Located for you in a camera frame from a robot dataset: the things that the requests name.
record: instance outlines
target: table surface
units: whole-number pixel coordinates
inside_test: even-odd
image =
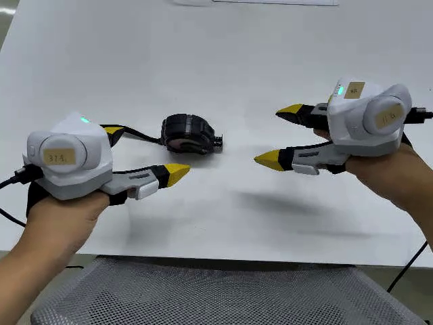
[[[122,139],[115,169],[187,163],[175,187],[109,208],[80,253],[404,265],[424,242],[412,219],[353,176],[279,173],[257,154],[319,143],[277,118],[326,101],[341,76],[406,84],[433,108],[431,0],[346,0],[340,7],[170,0],[21,0],[0,53],[2,178],[31,131],[78,110],[96,123],[158,136],[174,113],[224,134],[222,154],[171,154]],[[433,164],[431,125],[407,135]],[[24,216],[26,188],[1,191]],[[22,229],[0,219],[0,249]],[[417,266],[433,267],[430,249]]]

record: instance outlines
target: gray plastic part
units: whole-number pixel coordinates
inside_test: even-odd
[[[69,186],[57,186],[46,178],[38,179],[36,182],[58,200],[72,200],[73,198],[81,198],[96,191],[105,183],[109,182],[111,178],[112,171],[110,170],[86,181],[85,183]]]
[[[349,154],[338,150],[335,144],[315,148],[295,150],[292,168],[295,172],[307,175],[318,175],[319,169],[326,165],[343,165]]]
[[[340,152],[345,152],[352,156],[361,157],[379,157],[386,154],[392,154],[400,148],[401,137],[403,136],[404,128],[402,127],[398,137],[395,140],[385,142],[376,146],[338,146],[337,150]]]
[[[311,111],[312,115],[324,115],[327,116],[327,103],[317,104]]]
[[[159,181],[150,169],[138,171],[136,173],[113,174],[113,178],[105,183],[101,190],[107,194],[115,195],[125,190],[129,191],[130,198],[140,199],[139,190],[149,188],[148,195],[158,190]]]

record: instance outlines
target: label sticker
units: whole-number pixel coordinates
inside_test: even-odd
[[[345,100],[357,100],[361,97],[363,92],[365,83],[353,82],[349,83],[347,87],[346,95],[344,96]]]
[[[45,149],[43,151],[43,162],[47,166],[75,165],[75,150],[73,148]]]
[[[388,125],[393,124],[396,120],[404,115],[403,107],[400,104],[395,104],[375,116],[376,127],[383,129]]]

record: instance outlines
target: black tape measure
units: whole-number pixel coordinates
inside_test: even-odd
[[[150,137],[130,127],[117,124],[101,125],[114,146],[123,134],[128,133],[144,141],[166,146],[171,152],[209,154],[223,149],[223,137],[216,137],[214,129],[199,116],[175,114],[162,122],[161,138]]]

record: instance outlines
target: human hand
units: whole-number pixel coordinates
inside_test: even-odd
[[[97,218],[109,204],[108,195],[102,192],[67,201],[46,197],[29,211],[17,247],[50,255],[66,265],[89,238]]]
[[[328,132],[315,130],[315,134],[330,139]],[[401,144],[394,154],[381,157],[351,156],[346,170],[377,195],[412,215],[433,205],[433,171],[406,144]]]

